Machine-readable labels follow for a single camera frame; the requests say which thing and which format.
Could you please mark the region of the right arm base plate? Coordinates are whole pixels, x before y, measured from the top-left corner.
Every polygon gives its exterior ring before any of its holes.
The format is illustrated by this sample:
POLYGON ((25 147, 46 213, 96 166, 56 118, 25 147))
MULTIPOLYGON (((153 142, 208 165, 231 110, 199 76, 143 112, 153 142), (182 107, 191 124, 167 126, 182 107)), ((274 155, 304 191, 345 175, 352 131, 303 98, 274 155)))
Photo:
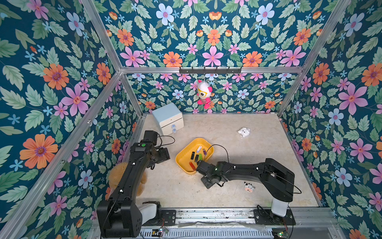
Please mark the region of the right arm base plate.
POLYGON ((258 207, 253 210, 254 220, 256 224, 259 225, 270 225, 270 226, 295 226, 296 222, 291 209, 287 209, 286 215, 284 217, 277 216, 272 213, 271 209, 264 209, 258 207))

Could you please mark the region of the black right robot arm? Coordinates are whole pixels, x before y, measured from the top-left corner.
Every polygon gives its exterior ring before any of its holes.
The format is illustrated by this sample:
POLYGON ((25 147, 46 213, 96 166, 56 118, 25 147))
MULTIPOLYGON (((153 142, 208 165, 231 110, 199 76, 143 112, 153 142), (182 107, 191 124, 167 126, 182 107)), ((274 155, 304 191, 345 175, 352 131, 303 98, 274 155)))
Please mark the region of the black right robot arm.
POLYGON ((295 174, 272 158, 257 164, 233 164, 219 161, 216 165, 198 161, 196 172, 207 189, 214 185, 223 187, 226 182, 239 180, 257 182, 265 186, 273 196, 271 212, 285 217, 289 203, 293 201, 295 174))

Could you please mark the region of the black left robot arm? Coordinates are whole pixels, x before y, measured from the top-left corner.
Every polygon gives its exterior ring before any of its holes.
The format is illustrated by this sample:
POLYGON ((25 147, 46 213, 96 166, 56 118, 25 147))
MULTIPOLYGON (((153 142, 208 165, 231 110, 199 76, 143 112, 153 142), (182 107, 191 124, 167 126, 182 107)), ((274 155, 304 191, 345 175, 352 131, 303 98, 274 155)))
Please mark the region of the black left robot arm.
POLYGON ((136 238, 145 223, 161 219, 160 202, 136 204, 145 170, 170 159, 168 149, 157 145, 159 138, 157 132, 145 131, 143 139, 131 146, 127 166, 118 169, 121 178, 116 188, 96 209, 102 239, 136 238))

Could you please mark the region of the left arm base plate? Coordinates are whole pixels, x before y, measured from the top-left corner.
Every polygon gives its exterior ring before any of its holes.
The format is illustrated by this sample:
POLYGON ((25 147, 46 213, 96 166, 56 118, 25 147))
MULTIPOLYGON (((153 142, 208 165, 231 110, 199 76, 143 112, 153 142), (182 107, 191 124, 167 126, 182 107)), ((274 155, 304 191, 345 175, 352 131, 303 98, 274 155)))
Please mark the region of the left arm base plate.
POLYGON ((174 226, 176 215, 176 210, 162 210, 154 219, 149 220, 143 226, 174 226))

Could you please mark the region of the red translucent usb drive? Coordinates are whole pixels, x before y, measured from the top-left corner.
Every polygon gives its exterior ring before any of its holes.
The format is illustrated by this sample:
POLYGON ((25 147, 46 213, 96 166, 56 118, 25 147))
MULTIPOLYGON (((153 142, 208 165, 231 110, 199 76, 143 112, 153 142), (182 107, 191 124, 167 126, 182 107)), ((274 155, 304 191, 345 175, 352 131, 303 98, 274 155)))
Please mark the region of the red translucent usb drive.
POLYGON ((196 167, 192 162, 189 162, 190 167, 192 168, 193 171, 196 171, 196 167))

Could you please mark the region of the yellow plastic storage box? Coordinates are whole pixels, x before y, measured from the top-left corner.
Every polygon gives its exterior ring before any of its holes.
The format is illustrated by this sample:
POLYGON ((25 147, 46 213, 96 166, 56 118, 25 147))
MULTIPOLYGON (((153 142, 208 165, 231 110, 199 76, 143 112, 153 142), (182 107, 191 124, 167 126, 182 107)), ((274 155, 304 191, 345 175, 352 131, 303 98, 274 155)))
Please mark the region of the yellow plastic storage box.
POLYGON ((196 138, 176 156, 177 165, 188 175, 196 174, 200 161, 208 161, 214 154, 212 144, 204 138, 196 138))

